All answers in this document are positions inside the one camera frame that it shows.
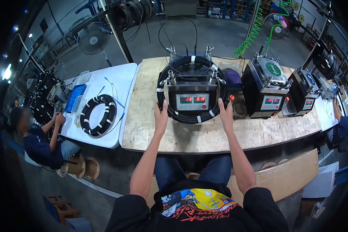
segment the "black t-shirt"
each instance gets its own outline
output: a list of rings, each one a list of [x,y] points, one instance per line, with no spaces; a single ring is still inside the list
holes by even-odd
[[[193,188],[166,194],[189,185]],[[184,180],[156,193],[151,212],[143,197],[122,196],[115,201],[106,232],[288,231],[287,222],[268,189],[248,190],[244,208],[230,197],[227,187],[198,180]]]

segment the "wooden stool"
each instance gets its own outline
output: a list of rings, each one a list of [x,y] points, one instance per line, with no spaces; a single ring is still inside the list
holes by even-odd
[[[88,157],[85,160],[85,175],[95,180],[99,176],[99,163],[94,157]]]
[[[46,199],[47,199],[50,203],[52,203],[53,205],[59,205],[59,204],[68,203],[68,202],[62,200],[61,196],[46,197]]]
[[[66,218],[77,218],[81,213],[78,209],[73,209],[69,204],[62,203],[58,205],[54,205],[57,209],[58,218],[62,225],[66,226]]]
[[[85,174],[85,160],[84,157],[80,154],[79,157],[72,156],[70,161],[76,162],[77,165],[65,164],[59,170],[57,174],[60,177],[65,177],[67,173],[73,174],[77,179],[81,179]]]

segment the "hand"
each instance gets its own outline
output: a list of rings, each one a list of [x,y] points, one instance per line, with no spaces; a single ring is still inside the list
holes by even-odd
[[[60,126],[62,125],[62,123],[65,121],[65,117],[63,116],[63,114],[57,114],[56,116],[56,126]]]
[[[166,130],[168,123],[168,101],[164,99],[162,105],[162,111],[158,107],[158,103],[155,104],[155,134],[162,137]]]
[[[228,135],[228,133],[233,132],[233,109],[231,101],[228,102],[227,109],[224,109],[223,100],[221,98],[218,99],[219,111],[220,111],[220,119],[222,120],[223,129]]]
[[[56,112],[52,118],[52,120],[55,122],[56,121],[56,117],[58,116],[58,114],[60,114],[60,112]]]

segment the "air hose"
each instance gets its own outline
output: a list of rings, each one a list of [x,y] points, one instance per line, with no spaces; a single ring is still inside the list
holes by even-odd
[[[268,43],[267,43],[267,48],[266,48],[266,53],[268,51],[268,48],[269,48],[269,44],[270,44],[270,41],[272,39],[272,32],[273,32],[273,29],[276,27],[276,26],[280,26],[280,27],[283,27],[280,19],[279,19],[279,16],[282,15],[282,16],[289,16],[289,12],[285,9],[285,7],[283,6],[283,3],[287,3],[287,4],[291,4],[292,3],[292,0],[290,0],[289,2],[280,2],[280,6],[284,9],[284,11],[286,12],[286,14],[277,14],[277,21],[278,21],[278,24],[274,25],[271,30],[270,30],[270,35],[269,35],[269,39],[268,39]],[[254,42],[253,39],[256,39],[256,35],[258,35],[258,31],[260,31],[260,26],[262,25],[261,24],[261,21],[263,20],[261,17],[262,17],[262,8],[260,7],[262,4],[260,3],[259,4],[259,7],[258,7],[258,13],[257,13],[257,16],[255,18],[255,23],[253,25],[253,28],[250,32],[250,35],[246,38],[246,40],[236,49],[236,51],[233,53],[232,57],[235,58],[235,55],[237,56],[240,56],[242,53],[245,52],[245,50],[247,48],[249,48],[248,46],[251,45],[250,41],[251,42]]]

